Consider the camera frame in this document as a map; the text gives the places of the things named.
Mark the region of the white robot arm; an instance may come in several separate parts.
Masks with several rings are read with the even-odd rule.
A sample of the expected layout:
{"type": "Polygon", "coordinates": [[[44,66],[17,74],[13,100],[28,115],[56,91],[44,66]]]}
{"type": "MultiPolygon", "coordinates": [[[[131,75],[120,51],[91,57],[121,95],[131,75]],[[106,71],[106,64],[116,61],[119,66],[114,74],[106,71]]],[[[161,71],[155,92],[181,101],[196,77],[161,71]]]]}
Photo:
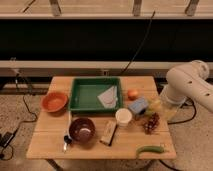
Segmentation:
{"type": "Polygon", "coordinates": [[[206,81],[209,74],[209,66],[200,60],[171,68],[166,74],[167,84],[160,93],[161,115],[171,120],[187,98],[213,113],[213,85],[206,81]]]}

